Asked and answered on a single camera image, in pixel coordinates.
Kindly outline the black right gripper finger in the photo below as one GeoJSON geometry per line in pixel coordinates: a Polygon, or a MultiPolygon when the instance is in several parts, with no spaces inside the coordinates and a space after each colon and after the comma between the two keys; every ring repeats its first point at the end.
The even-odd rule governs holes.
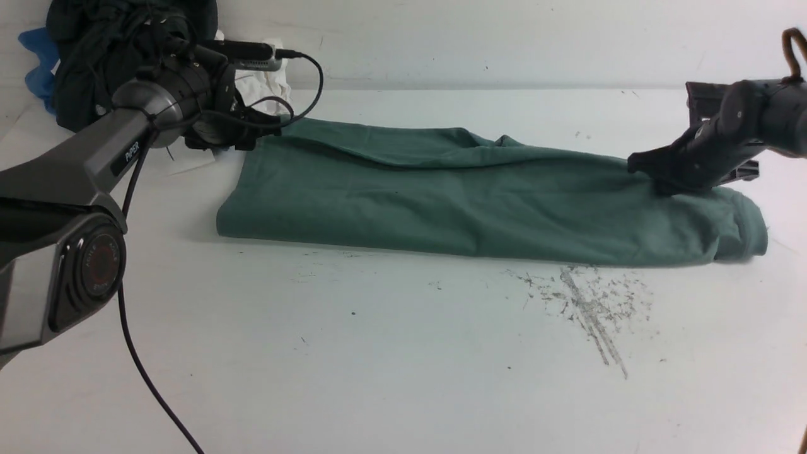
{"type": "Polygon", "coordinates": [[[674,195],[695,195],[704,194],[714,188],[714,184],[700,181],[689,181],[682,178],[659,177],[653,178],[654,188],[658,194],[665,197],[674,195]]]}
{"type": "Polygon", "coordinates": [[[663,178],[669,172],[670,149],[652,149],[631,153],[627,158],[628,173],[645,173],[651,178],[663,178]]]}

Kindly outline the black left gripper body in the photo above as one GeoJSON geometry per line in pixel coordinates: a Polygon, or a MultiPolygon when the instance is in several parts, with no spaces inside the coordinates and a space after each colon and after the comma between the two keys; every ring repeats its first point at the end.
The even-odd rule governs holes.
{"type": "Polygon", "coordinates": [[[251,151],[264,137],[280,137],[282,119],[247,107],[237,89],[219,88],[211,105],[200,119],[184,133],[190,149],[227,149],[251,151]]]}

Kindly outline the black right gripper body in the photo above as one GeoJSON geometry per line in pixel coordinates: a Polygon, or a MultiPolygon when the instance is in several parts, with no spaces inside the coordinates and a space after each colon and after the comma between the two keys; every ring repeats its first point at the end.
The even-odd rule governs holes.
{"type": "Polygon", "coordinates": [[[763,146],[754,135],[763,106],[758,84],[689,81],[690,129],[670,149],[666,177],[709,182],[714,187],[759,176],[755,157],[763,146]]]}

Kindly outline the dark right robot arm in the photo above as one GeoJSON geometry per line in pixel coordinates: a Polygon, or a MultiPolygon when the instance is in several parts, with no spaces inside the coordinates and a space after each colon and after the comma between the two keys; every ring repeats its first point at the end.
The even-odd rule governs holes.
{"type": "Polygon", "coordinates": [[[806,90],[801,79],[685,85],[690,127],[668,146],[628,157],[629,173],[645,173],[662,195],[708,192],[759,176],[765,150],[788,158],[806,153],[806,90]]]}

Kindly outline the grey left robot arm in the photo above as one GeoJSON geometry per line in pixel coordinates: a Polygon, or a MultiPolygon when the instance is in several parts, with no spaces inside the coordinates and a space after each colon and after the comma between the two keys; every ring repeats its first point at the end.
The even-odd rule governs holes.
{"type": "Polygon", "coordinates": [[[187,131],[218,146],[236,70],[273,61],[171,55],[119,86],[112,111],[2,171],[2,365],[98,313],[121,289],[127,220],[112,190],[152,148],[187,131]]]}

